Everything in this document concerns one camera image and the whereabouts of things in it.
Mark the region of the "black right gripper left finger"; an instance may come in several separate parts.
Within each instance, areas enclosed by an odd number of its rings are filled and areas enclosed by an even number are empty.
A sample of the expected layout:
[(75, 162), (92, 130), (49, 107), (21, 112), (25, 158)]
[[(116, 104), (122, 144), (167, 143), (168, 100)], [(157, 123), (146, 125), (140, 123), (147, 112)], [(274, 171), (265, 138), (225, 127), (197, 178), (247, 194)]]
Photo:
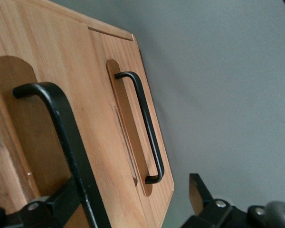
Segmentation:
[(80, 205), (71, 177), (51, 196), (35, 199), (14, 213), (0, 207), (0, 228), (62, 228)]

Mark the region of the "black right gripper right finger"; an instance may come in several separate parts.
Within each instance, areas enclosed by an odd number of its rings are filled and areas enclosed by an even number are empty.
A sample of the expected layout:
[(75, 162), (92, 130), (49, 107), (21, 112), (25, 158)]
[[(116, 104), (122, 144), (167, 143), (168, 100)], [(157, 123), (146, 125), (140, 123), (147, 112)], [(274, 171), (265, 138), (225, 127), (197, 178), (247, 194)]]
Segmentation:
[(223, 199), (215, 199), (197, 173), (189, 175), (189, 199), (194, 214), (183, 228), (276, 228), (266, 207), (254, 205), (242, 211)]

